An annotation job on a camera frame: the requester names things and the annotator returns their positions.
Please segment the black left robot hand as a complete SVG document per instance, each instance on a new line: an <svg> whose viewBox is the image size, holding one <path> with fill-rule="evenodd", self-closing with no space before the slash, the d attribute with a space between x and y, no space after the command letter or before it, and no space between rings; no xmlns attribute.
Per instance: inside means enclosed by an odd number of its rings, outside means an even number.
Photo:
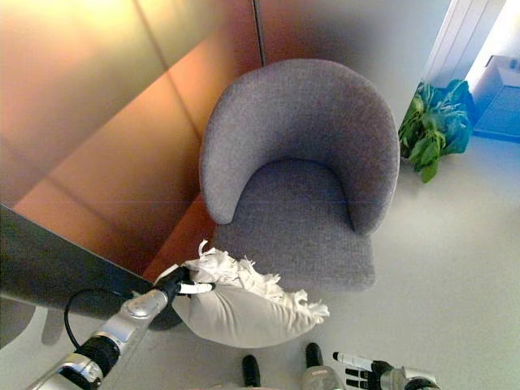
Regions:
<svg viewBox="0 0 520 390"><path fill-rule="evenodd" d="M186 266L175 264L159 275L154 289L164 293L168 301L172 302L177 296L209 293L215 289L215 284L192 281L190 270Z"/></svg>

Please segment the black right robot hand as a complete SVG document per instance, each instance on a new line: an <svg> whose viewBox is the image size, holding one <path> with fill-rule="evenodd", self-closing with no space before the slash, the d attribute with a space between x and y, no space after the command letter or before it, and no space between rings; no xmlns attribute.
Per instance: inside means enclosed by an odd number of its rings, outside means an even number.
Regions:
<svg viewBox="0 0 520 390"><path fill-rule="evenodd" d="M346 365L345 384L358 389L383 389L382 378L393 366L384 361L370 360L347 353L334 352L335 361Z"/></svg>

